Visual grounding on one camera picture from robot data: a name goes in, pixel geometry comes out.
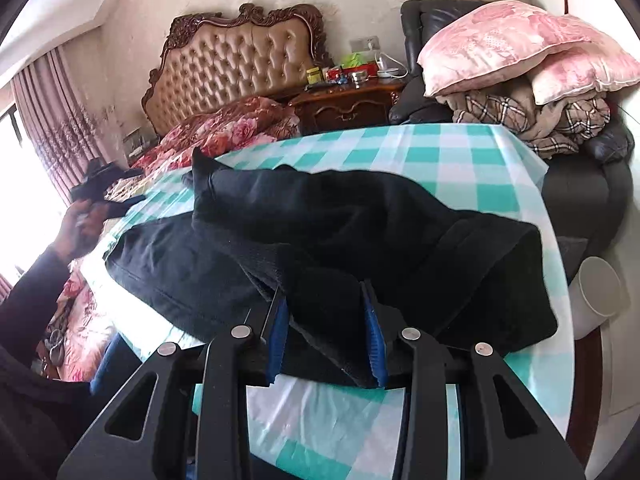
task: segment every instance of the person's hand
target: person's hand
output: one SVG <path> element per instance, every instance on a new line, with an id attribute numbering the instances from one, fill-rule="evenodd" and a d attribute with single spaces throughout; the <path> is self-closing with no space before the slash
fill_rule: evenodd
<path id="1" fill-rule="evenodd" d="M 51 244 L 65 265 L 94 250 L 102 232 L 108 209 L 107 204 L 95 204 L 90 200 L 73 202 L 69 206 L 62 219 L 60 232 Z"/>

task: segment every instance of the white cylinder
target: white cylinder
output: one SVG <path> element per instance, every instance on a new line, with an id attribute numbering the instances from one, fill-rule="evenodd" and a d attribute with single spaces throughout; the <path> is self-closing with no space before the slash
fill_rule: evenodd
<path id="1" fill-rule="evenodd" d="M 569 285 L 574 339 L 582 339 L 622 307 L 620 279 L 605 260 L 590 256 Z"/>

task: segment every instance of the folded blanket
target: folded blanket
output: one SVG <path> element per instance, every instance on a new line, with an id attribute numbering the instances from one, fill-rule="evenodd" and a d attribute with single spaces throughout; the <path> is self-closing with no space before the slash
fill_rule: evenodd
<path id="1" fill-rule="evenodd" d="M 502 124 L 541 158 L 577 153 L 609 122 L 604 92 L 592 90 L 536 106 L 529 80 L 517 77 L 483 90 L 436 97 L 453 110 L 454 123 Z"/>

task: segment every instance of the ornate wooden headboard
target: ornate wooden headboard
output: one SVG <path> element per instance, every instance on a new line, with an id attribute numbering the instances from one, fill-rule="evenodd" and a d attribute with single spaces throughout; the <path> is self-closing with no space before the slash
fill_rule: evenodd
<path id="1" fill-rule="evenodd" d="M 306 84 L 306 70 L 332 64 L 322 14 L 313 5 L 265 16 L 262 7 L 242 4 L 239 12 L 233 19 L 220 12 L 174 19 L 142 98 L 159 135 L 244 96 L 293 94 Z"/>

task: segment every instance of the nightstand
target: nightstand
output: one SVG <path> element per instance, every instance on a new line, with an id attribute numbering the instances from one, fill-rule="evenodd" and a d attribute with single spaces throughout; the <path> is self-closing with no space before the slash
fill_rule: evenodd
<path id="1" fill-rule="evenodd" d="M 389 109 L 404 88 L 402 79 L 372 78 L 359 87 L 335 85 L 302 92 L 289 101 L 303 135 L 389 124 Z"/>

